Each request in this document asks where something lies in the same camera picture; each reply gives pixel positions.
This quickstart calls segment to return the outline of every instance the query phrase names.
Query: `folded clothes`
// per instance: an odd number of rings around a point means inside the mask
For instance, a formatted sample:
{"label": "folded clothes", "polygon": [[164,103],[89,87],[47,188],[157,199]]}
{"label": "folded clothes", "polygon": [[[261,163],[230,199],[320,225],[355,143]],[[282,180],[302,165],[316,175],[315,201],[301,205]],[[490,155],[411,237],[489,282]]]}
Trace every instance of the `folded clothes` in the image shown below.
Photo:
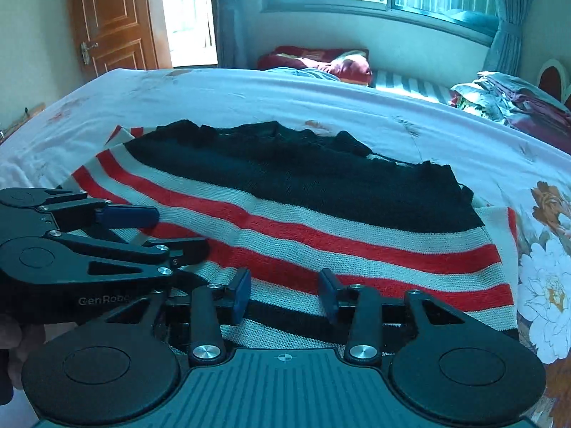
{"label": "folded clothes", "polygon": [[[513,213],[475,209],[450,166],[371,154],[347,132],[185,120],[135,139],[119,129],[63,187],[157,207],[151,231],[115,230],[127,242],[207,237],[211,253],[192,270],[204,283],[249,268],[245,320],[222,327],[230,346],[341,350],[347,330],[328,323],[317,294],[323,268],[388,297],[422,289],[517,336]],[[399,345],[395,330],[386,330],[386,352]]]}
{"label": "folded clothes", "polygon": [[523,79],[479,72],[469,84],[452,87],[453,105],[540,139],[571,154],[571,112],[551,95]]}

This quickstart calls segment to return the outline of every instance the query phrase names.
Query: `pile of clothes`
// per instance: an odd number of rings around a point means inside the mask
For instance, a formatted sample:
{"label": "pile of clothes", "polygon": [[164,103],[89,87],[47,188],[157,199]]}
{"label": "pile of clothes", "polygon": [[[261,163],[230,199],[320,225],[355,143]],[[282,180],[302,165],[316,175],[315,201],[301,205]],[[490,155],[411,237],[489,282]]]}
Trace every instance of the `pile of clothes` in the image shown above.
{"label": "pile of clothes", "polygon": [[507,125],[571,154],[571,111],[521,78],[479,72],[452,87],[452,106]]}

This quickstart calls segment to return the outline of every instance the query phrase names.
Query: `headboard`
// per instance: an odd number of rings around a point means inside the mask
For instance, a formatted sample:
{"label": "headboard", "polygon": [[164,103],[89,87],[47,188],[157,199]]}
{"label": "headboard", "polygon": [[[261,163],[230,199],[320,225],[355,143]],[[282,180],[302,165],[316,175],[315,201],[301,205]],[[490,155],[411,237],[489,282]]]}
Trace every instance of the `headboard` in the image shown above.
{"label": "headboard", "polygon": [[556,59],[546,61],[537,76],[537,86],[571,109],[569,73]]}

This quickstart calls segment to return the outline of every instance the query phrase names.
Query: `pillow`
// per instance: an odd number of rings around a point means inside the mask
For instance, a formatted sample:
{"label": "pillow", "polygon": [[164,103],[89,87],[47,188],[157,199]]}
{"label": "pillow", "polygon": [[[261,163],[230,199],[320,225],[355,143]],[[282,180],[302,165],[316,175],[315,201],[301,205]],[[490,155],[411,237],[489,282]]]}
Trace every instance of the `pillow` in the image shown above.
{"label": "pillow", "polygon": [[309,50],[282,46],[262,56],[258,60],[258,69],[314,68],[333,74],[342,82],[368,86],[373,75],[367,61],[368,55],[368,50]]}

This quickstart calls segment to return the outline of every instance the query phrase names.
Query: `white stripe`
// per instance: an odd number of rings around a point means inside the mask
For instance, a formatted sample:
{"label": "white stripe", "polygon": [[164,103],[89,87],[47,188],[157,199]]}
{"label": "white stripe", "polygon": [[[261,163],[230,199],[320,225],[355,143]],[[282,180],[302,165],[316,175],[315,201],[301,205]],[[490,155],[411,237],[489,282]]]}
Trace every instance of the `white stripe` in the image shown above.
{"label": "white stripe", "polygon": [[242,230],[223,219],[209,217],[189,209],[162,206],[131,187],[106,177],[96,160],[86,165],[86,169],[101,187],[111,193],[121,195],[132,204],[155,206],[161,214],[162,222],[183,226],[229,246],[252,250],[309,270],[320,271],[329,268],[338,275],[397,280],[447,292],[480,291],[505,282],[499,263],[473,274],[432,274],[354,255],[322,251],[296,240],[281,240],[254,230]]}
{"label": "white stripe", "polygon": [[155,130],[156,130],[156,127],[143,127],[143,135],[154,132]]}
{"label": "white stripe", "polygon": [[452,99],[452,93],[450,92],[449,88],[443,87],[439,85],[440,91],[442,92],[442,97],[446,102],[449,102]]}
{"label": "white stripe", "polygon": [[378,71],[375,88],[378,90],[385,90],[386,89],[386,72],[385,71]]}
{"label": "white stripe", "polygon": [[[207,282],[222,285],[229,284],[236,273],[234,268],[222,269],[219,265],[211,262],[204,263],[194,271]],[[314,316],[325,315],[319,296],[258,279],[252,279],[250,299]],[[515,311],[515,306],[503,306],[479,311],[466,311],[466,314],[496,330],[508,330],[517,327]]]}
{"label": "white stripe", "polygon": [[519,283],[519,257],[516,241],[509,227],[507,208],[481,207],[475,209],[478,216],[486,224],[490,238],[498,249],[502,260],[505,281],[512,290],[513,303],[517,304],[517,285]]}
{"label": "white stripe", "polygon": [[[167,190],[210,201],[230,203],[252,215],[281,223],[302,224],[349,240],[424,254],[460,253],[480,248],[488,243],[481,228],[460,233],[413,233],[367,225],[298,206],[260,200],[240,190],[176,177],[144,166],[122,146],[115,147],[111,152],[119,165],[127,172],[146,178]],[[95,163],[99,167],[97,172],[104,172],[97,160],[92,160],[86,166],[92,167]]]}
{"label": "white stripe", "polygon": [[440,103],[440,100],[436,96],[436,92],[431,82],[424,82],[424,89],[426,90],[426,94],[428,95],[429,98],[435,100],[435,102],[437,103]]}
{"label": "white stripe", "polygon": [[266,325],[254,322],[253,320],[243,320],[238,326],[222,325],[222,337],[238,345],[261,349],[308,349],[333,347],[339,349],[343,355],[345,346],[327,343],[324,341],[312,340],[285,331],[276,330]]}
{"label": "white stripe", "polygon": [[[210,261],[204,262],[199,268],[185,267],[185,270],[187,269],[193,271],[193,273],[209,283],[219,283],[221,285],[228,285],[237,270],[233,267],[223,269],[218,264]],[[313,316],[325,316],[319,296],[292,290],[263,280],[252,279],[250,299]]]}
{"label": "white stripe", "polygon": [[127,129],[121,127],[121,130],[119,130],[119,132],[117,132],[117,134],[113,138],[111,138],[107,143],[105,143],[103,149],[109,149],[117,145],[120,145],[122,143],[127,143],[128,141],[131,141],[134,138],[135,137],[131,135],[131,133]]}
{"label": "white stripe", "polygon": [[394,74],[393,79],[394,79],[393,85],[394,85],[395,90],[400,90],[403,93],[407,93],[407,91],[403,87],[403,78],[398,74]]}
{"label": "white stripe", "polygon": [[408,83],[410,85],[410,91],[413,93],[418,93],[420,95],[418,80],[416,80],[415,78],[409,78]]}
{"label": "white stripe", "polygon": [[498,331],[517,328],[515,306],[493,307],[477,312],[467,312],[467,314]]}

